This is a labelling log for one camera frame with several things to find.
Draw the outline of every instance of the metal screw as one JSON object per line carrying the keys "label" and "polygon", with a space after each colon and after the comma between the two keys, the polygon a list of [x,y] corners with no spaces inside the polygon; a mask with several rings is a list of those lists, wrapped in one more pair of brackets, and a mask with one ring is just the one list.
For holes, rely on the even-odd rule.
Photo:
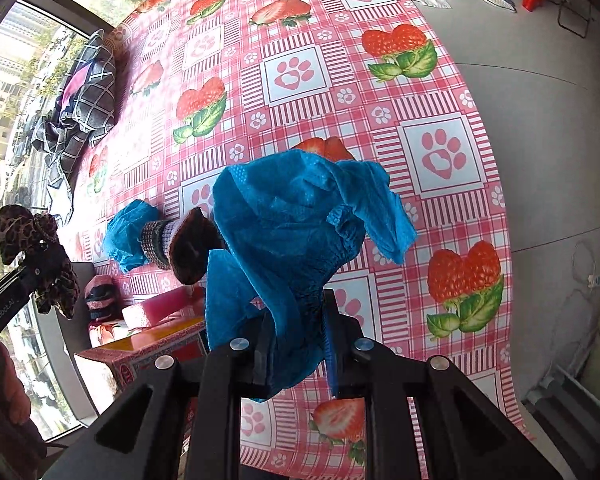
{"label": "metal screw", "polygon": [[449,359],[442,355],[436,355],[429,363],[434,370],[446,370],[449,368]]}
{"label": "metal screw", "polygon": [[249,340],[243,337],[231,339],[229,346],[232,350],[246,350],[249,347]]}
{"label": "metal screw", "polygon": [[155,367],[158,370],[166,370],[167,368],[171,368],[174,364],[174,359],[170,355],[161,355],[155,360]]}
{"label": "metal screw", "polygon": [[353,343],[353,346],[355,346],[361,352],[368,352],[374,347],[374,342],[368,337],[361,337],[360,339],[356,339],[355,343]]}

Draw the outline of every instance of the pink tablecloth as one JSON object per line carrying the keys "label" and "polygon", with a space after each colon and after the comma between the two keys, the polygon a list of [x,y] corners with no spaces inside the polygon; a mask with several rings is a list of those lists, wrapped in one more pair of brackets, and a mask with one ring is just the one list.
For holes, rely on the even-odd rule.
{"label": "pink tablecloth", "polygon": [[[311,137],[340,137],[356,158],[385,168],[418,231],[403,266],[364,242],[331,280],[341,309],[398,354],[449,355],[522,428],[509,365],[510,252],[498,170],[471,94],[420,11],[410,0],[196,1],[150,0],[107,38],[118,64],[119,119],[82,158],[74,216],[61,229],[71,256],[113,274],[128,303],[173,288],[173,274],[153,266],[120,274],[102,253],[107,219],[135,198],[166,218],[194,206],[208,212],[225,166]],[[419,31],[392,32],[404,23]],[[363,40],[371,29],[386,34]],[[212,77],[222,83],[203,89]],[[189,89],[199,92],[176,110]],[[472,313],[458,308],[463,300],[473,301]],[[348,440],[331,448],[311,429],[329,398],[320,366],[269,402],[245,400],[243,462],[295,478],[361,479],[360,448],[351,453]]]}

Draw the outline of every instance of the tile floor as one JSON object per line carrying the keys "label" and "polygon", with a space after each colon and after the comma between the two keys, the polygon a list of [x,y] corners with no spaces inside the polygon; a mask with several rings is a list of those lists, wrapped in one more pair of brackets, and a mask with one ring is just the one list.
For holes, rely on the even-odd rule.
{"label": "tile floor", "polygon": [[[600,274],[600,19],[583,40],[558,26],[548,2],[527,12],[514,0],[513,14],[482,0],[447,1],[452,9],[420,9],[474,96],[500,170],[513,250],[512,366],[523,399],[552,360],[569,361],[600,313],[600,290],[589,302],[566,299],[578,286],[578,241]],[[575,265],[586,275],[582,247]],[[539,449],[573,478],[526,418]]]}

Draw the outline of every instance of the plaid cloth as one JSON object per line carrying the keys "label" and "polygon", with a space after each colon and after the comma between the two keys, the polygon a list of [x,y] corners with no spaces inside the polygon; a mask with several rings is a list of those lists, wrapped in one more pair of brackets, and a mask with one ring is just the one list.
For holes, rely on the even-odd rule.
{"label": "plaid cloth", "polygon": [[115,125],[116,65],[104,32],[89,38],[58,91],[54,108],[38,120],[32,136],[34,149],[47,153],[48,187],[52,202],[58,192],[68,193],[62,211],[54,215],[64,224],[72,214],[68,179],[85,143],[96,146]]}
{"label": "plaid cloth", "polygon": [[[413,2],[302,0],[311,7],[308,20],[258,27],[250,25],[256,11],[277,0],[225,0],[193,20],[190,10],[199,0],[152,1],[105,38],[118,67],[119,120],[82,157],[80,200],[59,231],[68,253],[111,274],[125,304],[171,290],[179,285],[171,271],[150,265],[122,274],[109,261],[102,251],[108,219],[136,198],[165,219],[182,218],[194,207],[210,214],[212,187],[225,166],[311,137],[337,136],[357,160],[384,167],[418,232],[401,266],[364,241],[327,284],[341,311],[397,354],[449,356],[524,431],[509,358],[512,276],[502,184],[471,93]],[[403,23],[431,41],[437,63],[423,77],[379,82],[368,65],[382,60],[365,51],[361,36]],[[222,81],[224,92],[216,80],[206,86],[203,98],[219,98],[208,115],[190,124],[180,120],[183,92],[200,90],[212,78]],[[92,167],[99,172],[92,174]],[[104,184],[96,178],[103,174]],[[466,258],[480,240],[500,261],[502,302],[482,329],[432,340],[427,315],[443,314],[445,307],[429,291],[429,262],[442,249]],[[298,479],[362,480],[364,466],[352,459],[349,444],[331,448],[310,427],[316,407],[329,399],[320,365],[267,402],[243,400],[242,462]],[[426,474],[413,406],[412,413]]]}

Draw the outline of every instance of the cardboard box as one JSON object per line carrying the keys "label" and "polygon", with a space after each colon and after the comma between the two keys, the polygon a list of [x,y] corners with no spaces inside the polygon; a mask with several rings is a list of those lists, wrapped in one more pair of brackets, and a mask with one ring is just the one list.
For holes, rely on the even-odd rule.
{"label": "cardboard box", "polygon": [[206,355],[200,332],[203,317],[177,319],[124,339],[75,354],[75,363],[99,413],[106,410],[138,372],[161,355],[178,361]]}

